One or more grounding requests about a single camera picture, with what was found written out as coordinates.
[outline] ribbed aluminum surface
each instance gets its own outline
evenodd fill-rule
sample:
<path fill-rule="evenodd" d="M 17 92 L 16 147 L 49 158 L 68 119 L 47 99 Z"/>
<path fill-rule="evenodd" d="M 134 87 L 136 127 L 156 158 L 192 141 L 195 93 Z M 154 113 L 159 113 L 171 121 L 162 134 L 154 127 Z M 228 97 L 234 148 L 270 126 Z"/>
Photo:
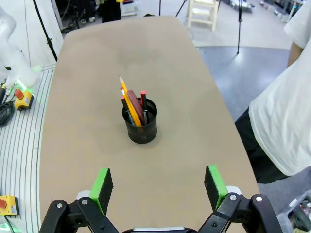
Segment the ribbed aluminum surface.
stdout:
<path fill-rule="evenodd" d="M 18 198 L 23 233 L 39 231 L 39 164 L 44 115 L 55 65 L 43 67 L 30 110 L 15 111 L 0 128 L 0 193 Z"/>

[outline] brown tabletop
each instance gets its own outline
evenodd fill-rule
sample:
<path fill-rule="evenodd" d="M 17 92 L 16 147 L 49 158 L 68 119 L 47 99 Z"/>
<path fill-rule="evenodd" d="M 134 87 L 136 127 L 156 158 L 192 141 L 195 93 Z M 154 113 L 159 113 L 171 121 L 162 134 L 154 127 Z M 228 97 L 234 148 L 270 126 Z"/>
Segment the brown tabletop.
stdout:
<path fill-rule="evenodd" d="M 119 75 L 157 105 L 158 132 L 148 144 L 127 135 Z M 226 185 L 246 197 L 259 192 L 229 111 L 177 19 L 128 19 L 66 36 L 44 121 L 41 221 L 53 200 L 71 203 L 109 167 L 114 189 L 107 216 L 120 232 L 134 226 L 198 230 L 211 213 L 206 165 L 217 165 Z"/>

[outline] white wall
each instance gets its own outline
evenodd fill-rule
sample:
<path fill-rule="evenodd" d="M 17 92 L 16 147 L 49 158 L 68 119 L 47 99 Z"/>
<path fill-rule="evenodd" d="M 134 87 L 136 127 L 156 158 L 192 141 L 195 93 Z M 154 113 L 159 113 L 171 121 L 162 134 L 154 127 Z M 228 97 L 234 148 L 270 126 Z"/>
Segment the white wall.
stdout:
<path fill-rule="evenodd" d="M 60 33 L 56 17 L 53 11 L 51 0 L 36 0 L 40 11 L 44 26 L 47 30 L 49 38 L 56 54 L 59 54 L 63 43 L 63 37 Z M 17 26 L 9 41 L 17 45 L 26 58 L 28 58 L 28 46 L 25 24 L 25 6 L 27 27 L 29 36 L 31 65 L 48 65 L 55 63 L 47 40 L 43 33 L 39 18 L 35 11 L 33 0 L 0 0 L 0 6 L 15 19 Z M 0 80 L 3 74 L 3 68 L 0 68 Z"/>

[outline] black pen holder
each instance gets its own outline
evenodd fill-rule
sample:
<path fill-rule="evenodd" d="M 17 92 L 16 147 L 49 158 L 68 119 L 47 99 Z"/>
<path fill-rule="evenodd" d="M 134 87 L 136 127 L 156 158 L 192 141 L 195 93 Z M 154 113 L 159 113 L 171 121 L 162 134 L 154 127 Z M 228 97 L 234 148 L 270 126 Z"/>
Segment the black pen holder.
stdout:
<path fill-rule="evenodd" d="M 147 110 L 149 122 L 146 125 L 142 126 L 134 126 L 130 123 L 128 113 L 125 108 L 122 108 L 122 117 L 125 121 L 127 127 L 127 133 L 130 139 L 133 142 L 139 144 L 146 144 L 151 142 L 156 137 L 156 115 L 157 109 L 155 103 L 153 103 L 150 99 L 147 100 Z"/>

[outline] yellow pencil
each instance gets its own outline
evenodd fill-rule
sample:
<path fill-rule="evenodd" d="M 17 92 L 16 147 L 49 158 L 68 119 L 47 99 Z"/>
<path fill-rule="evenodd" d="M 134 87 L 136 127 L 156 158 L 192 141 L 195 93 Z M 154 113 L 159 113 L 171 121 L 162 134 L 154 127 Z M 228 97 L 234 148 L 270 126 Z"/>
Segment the yellow pencil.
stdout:
<path fill-rule="evenodd" d="M 140 123 L 139 117 L 138 117 L 138 115 L 137 115 L 137 113 L 135 111 L 135 108 L 133 107 L 130 99 L 127 96 L 127 88 L 125 86 L 125 83 L 124 83 L 123 79 L 121 78 L 121 76 L 119 76 L 119 78 L 120 78 L 121 86 L 123 87 L 123 90 L 124 90 L 125 101 L 126 101 L 126 104 L 128 106 L 128 109 L 130 110 L 130 113 L 132 115 L 133 121 L 134 121 L 136 126 L 141 126 L 141 123 Z"/>

